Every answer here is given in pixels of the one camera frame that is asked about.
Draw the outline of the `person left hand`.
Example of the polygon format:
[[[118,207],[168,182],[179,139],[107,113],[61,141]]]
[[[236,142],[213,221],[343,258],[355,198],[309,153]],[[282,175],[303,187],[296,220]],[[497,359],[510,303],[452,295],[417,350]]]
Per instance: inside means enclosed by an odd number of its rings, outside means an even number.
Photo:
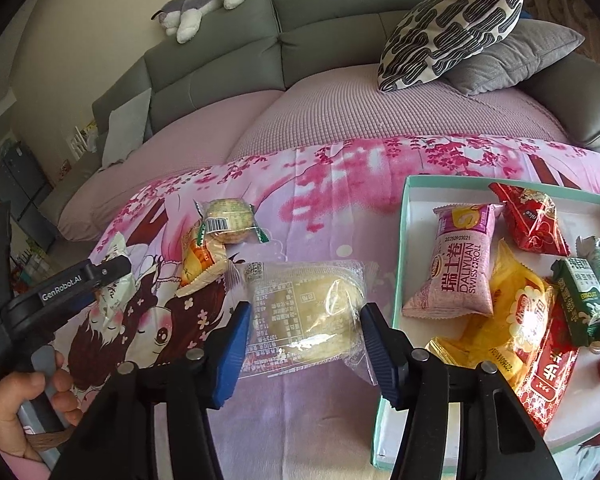
[[[72,392],[73,379],[62,368],[64,356],[55,352],[56,370],[52,384],[56,393],[50,403],[65,420],[76,426],[83,417],[80,404]],[[0,381],[0,451],[10,456],[26,458],[42,463],[42,458],[35,451],[20,424],[18,412],[20,406],[44,393],[45,376],[40,372],[13,372]]]

